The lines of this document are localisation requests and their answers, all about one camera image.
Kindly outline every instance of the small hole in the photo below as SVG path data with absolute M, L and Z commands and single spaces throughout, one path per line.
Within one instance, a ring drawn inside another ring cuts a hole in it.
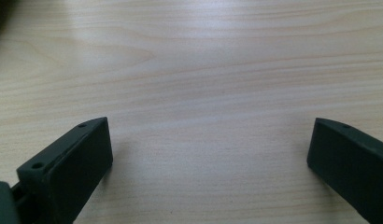
M 32 165 L 32 169 L 40 169 L 43 167 L 43 163 L 42 162 L 38 162 L 38 163 L 35 163 Z

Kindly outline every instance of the light wooden surface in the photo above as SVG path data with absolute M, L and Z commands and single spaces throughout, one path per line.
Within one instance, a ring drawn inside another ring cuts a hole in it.
M 306 166 L 315 117 L 383 141 L 383 0 L 21 0 L 0 34 L 0 180 L 107 116 L 76 223 L 366 223 Z

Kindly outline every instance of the black clamp jaw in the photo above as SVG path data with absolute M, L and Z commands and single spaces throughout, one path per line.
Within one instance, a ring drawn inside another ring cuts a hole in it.
M 316 119 L 308 166 L 370 223 L 383 223 L 383 143 L 349 125 Z
M 112 162 L 107 118 L 79 124 L 0 182 L 0 224 L 72 223 Z

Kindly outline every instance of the wooden table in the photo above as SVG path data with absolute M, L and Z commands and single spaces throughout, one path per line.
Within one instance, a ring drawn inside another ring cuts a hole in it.
M 21 0 L 0 180 L 84 120 L 114 163 L 76 223 L 366 223 L 306 166 L 316 117 L 383 141 L 383 0 Z

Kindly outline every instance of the screw hole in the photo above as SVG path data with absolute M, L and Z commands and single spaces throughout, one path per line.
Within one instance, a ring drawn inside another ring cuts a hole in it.
M 43 167 L 43 163 L 42 162 L 37 162 L 37 163 L 32 165 L 32 169 L 40 169 L 42 167 Z

